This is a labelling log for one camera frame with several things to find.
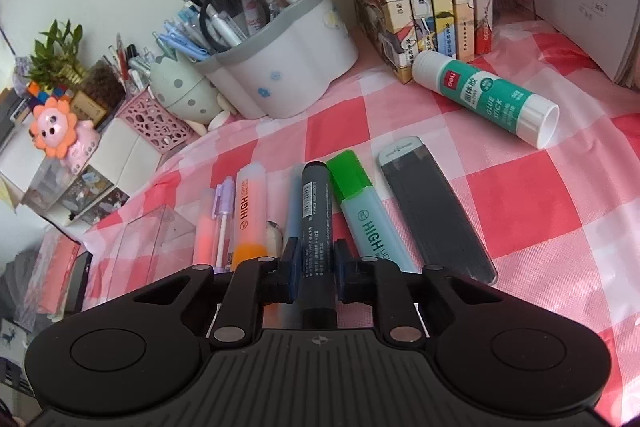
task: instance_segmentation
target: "green plant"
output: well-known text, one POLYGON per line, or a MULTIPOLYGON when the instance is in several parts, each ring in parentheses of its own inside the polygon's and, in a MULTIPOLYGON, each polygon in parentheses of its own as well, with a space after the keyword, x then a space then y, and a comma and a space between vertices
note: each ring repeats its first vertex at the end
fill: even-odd
POLYGON ((60 27, 58 20, 54 20, 49 31, 40 34, 46 36, 47 42, 35 41, 34 55, 31 55, 31 80, 45 88, 81 84, 87 74, 78 61, 82 26, 72 29, 71 21, 67 21, 64 27, 60 27))

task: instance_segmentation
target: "silver screw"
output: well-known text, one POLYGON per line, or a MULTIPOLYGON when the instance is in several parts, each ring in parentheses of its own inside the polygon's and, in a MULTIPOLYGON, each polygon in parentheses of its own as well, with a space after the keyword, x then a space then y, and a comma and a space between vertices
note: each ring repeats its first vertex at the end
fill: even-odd
POLYGON ((412 326, 398 326, 389 333, 391 338, 398 342, 415 342, 422 338, 422 332, 412 326))
POLYGON ((237 342, 244 339, 244 330, 235 326, 224 326, 213 333, 213 338, 220 342, 237 342))

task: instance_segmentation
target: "green highlighter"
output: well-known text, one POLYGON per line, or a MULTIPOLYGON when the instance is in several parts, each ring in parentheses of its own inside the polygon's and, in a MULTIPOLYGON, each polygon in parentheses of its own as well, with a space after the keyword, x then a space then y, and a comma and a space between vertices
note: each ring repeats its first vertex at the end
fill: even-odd
POLYGON ((346 150, 326 166, 360 256, 388 259, 403 272, 420 273, 355 153, 346 150))

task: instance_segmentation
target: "purple pen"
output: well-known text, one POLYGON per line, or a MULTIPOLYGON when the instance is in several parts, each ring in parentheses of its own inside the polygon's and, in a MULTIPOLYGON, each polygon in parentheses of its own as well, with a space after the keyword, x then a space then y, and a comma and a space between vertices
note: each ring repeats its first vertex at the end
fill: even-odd
POLYGON ((220 191, 220 206, 218 208, 218 220, 220 221, 220 235, 218 236, 218 252, 216 254, 216 268, 222 268, 226 261, 225 240, 226 227, 229 215, 234 211, 234 197, 236 195, 236 184, 231 176, 227 176, 222 183, 220 191))

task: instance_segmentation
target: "white pen holder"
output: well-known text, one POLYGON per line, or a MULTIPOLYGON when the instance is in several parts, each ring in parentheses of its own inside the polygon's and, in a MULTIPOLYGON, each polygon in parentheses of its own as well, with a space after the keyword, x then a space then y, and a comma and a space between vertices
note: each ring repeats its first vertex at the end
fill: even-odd
POLYGON ((332 0, 299 0, 239 46, 194 66, 255 120, 304 111, 357 58, 332 0))

